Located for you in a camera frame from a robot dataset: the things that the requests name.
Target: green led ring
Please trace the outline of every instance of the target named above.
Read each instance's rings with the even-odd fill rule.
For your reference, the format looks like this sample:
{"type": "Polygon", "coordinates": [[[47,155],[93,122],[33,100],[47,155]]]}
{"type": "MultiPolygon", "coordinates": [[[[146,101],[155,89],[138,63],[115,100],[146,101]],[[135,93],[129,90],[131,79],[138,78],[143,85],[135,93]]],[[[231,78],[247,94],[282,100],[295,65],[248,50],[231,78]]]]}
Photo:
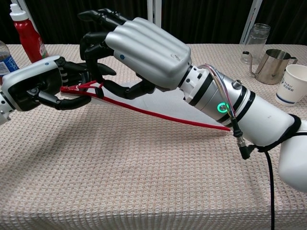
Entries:
{"type": "Polygon", "coordinates": [[[221,109],[221,107],[224,107],[226,108],[226,103],[225,102],[221,102],[217,105],[217,111],[219,111],[220,113],[224,114],[224,113],[227,113],[227,109],[221,109]]]}

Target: black cable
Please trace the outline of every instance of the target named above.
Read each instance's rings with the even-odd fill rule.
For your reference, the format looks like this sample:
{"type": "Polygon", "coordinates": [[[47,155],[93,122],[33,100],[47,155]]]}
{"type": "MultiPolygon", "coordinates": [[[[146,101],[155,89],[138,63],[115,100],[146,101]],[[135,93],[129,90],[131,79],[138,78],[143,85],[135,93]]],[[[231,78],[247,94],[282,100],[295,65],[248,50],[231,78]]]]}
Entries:
{"type": "Polygon", "coordinates": [[[270,189],[271,189],[271,230],[275,229],[275,206],[274,206],[274,177],[271,158],[267,151],[264,152],[268,160],[269,173],[270,173],[270,189]]]}

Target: textured tablecloth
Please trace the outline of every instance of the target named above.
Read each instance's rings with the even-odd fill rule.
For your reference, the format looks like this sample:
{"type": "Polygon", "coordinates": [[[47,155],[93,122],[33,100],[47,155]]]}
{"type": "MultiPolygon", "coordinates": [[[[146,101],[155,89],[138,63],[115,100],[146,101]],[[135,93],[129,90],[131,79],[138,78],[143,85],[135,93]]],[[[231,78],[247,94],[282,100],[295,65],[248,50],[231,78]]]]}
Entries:
{"type": "MultiPolygon", "coordinates": [[[[190,45],[195,65],[209,63],[288,113],[307,119],[307,98],[277,104],[277,85],[256,81],[240,45],[190,45]]],[[[281,48],[307,65],[307,47],[281,48]]],[[[30,64],[9,46],[19,67],[30,64]]],[[[47,45],[50,55],[81,62],[77,45],[47,45]]],[[[115,60],[101,62],[117,82],[136,80],[115,60]]],[[[0,226],[4,229],[268,229],[270,185],[265,155],[241,159],[231,132],[189,126],[121,107],[74,111],[40,106],[15,112],[0,129],[0,226]]],[[[270,151],[277,229],[307,228],[307,194],[278,176],[270,151]]]]}

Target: water bottle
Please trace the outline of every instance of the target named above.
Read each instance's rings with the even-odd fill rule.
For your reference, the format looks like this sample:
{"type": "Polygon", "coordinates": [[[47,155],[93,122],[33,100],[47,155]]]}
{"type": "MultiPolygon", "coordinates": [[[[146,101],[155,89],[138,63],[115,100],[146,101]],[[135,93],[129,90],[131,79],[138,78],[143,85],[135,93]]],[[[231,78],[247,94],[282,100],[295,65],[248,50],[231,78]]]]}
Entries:
{"type": "MultiPolygon", "coordinates": [[[[244,46],[244,51],[248,51],[253,56],[253,64],[260,63],[260,56],[263,47],[268,39],[271,27],[266,24],[257,23],[251,28],[248,39],[244,46]]],[[[249,55],[242,54],[241,61],[249,64],[249,55]]]]}
{"type": "Polygon", "coordinates": [[[19,68],[12,58],[9,48],[0,41],[0,85],[2,85],[2,77],[4,75],[17,69],[19,68]]]}

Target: robot finger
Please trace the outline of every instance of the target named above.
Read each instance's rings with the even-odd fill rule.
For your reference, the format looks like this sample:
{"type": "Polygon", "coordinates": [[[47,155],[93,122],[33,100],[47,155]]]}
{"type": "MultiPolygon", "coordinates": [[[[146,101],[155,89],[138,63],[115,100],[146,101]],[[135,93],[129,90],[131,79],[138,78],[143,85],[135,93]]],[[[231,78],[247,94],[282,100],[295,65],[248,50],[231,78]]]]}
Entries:
{"type": "MultiPolygon", "coordinates": [[[[86,63],[80,63],[79,65],[86,66],[86,63]]],[[[97,65],[101,75],[111,75],[111,76],[116,75],[116,72],[113,69],[111,69],[109,66],[106,66],[102,63],[98,63],[97,65]]]]}
{"type": "Polygon", "coordinates": [[[99,12],[103,12],[103,13],[105,13],[105,14],[111,16],[111,17],[115,17],[116,19],[122,21],[123,23],[125,23],[126,21],[130,21],[130,19],[128,19],[128,18],[122,16],[121,13],[119,13],[119,12],[117,12],[117,11],[112,11],[112,10],[110,10],[110,9],[108,9],[108,8],[99,9],[98,11],[99,11],[99,12]]]}
{"type": "Polygon", "coordinates": [[[80,57],[82,60],[86,58],[105,58],[108,56],[112,56],[114,54],[114,50],[109,48],[105,39],[108,32],[89,32],[83,36],[80,41],[80,57]]]}
{"type": "Polygon", "coordinates": [[[155,90],[155,85],[145,79],[132,87],[123,87],[111,80],[105,80],[104,87],[114,95],[129,100],[133,100],[145,94],[151,94],[155,90]]]}
{"type": "Polygon", "coordinates": [[[71,100],[60,100],[57,96],[40,90],[39,87],[27,90],[26,93],[33,102],[53,107],[57,110],[77,109],[90,103],[92,99],[90,96],[80,96],[71,100]]]}
{"type": "Polygon", "coordinates": [[[118,25],[124,22],[116,17],[110,16],[110,13],[99,12],[96,10],[84,11],[78,14],[78,17],[86,22],[94,21],[109,31],[113,31],[118,25]]]}

